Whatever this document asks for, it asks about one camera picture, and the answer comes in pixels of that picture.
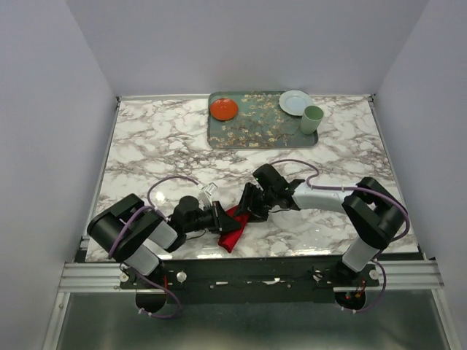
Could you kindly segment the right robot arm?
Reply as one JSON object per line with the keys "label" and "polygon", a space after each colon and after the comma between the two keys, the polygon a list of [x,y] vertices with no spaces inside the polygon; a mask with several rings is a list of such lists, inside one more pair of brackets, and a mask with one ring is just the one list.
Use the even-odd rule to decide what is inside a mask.
{"label": "right robot arm", "polygon": [[286,180],[270,163],[253,172],[235,215],[249,214],[255,222],[268,219],[272,209],[316,211],[345,216],[356,237],[339,258],[333,272],[346,286],[362,277],[362,270],[411,228],[408,211],[376,179],[364,177],[355,185],[313,184],[311,179]]}

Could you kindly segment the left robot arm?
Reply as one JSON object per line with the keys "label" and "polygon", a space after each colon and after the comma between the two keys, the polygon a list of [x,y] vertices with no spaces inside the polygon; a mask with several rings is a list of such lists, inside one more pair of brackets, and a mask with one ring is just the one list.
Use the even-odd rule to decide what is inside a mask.
{"label": "left robot arm", "polygon": [[163,261],[144,245],[146,240],[173,252],[186,242],[188,233],[207,230],[226,234],[241,228],[241,222],[229,216],[217,201],[202,209],[198,199],[184,196],[172,215],[164,219],[130,194],[94,217],[87,233],[109,258],[133,268],[137,280],[153,288],[161,282]]}

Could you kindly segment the red cloth napkin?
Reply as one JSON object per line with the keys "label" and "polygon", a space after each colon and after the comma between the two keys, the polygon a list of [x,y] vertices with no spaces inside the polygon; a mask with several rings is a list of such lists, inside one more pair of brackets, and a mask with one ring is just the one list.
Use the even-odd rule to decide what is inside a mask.
{"label": "red cloth napkin", "polygon": [[234,247],[236,246],[237,242],[241,238],[244,229],[247,226],[247,223],[250,219],[250,213],[246,214],[235,214],[238,206],[233,206],[229,210],[227,210],[227,214],[232,217],[236,222],[240,224],[240,228],[238,230],[231,231],[229,233],[223,234],[218,239],[218,246],[222,247],[227,253],[232,253]]}

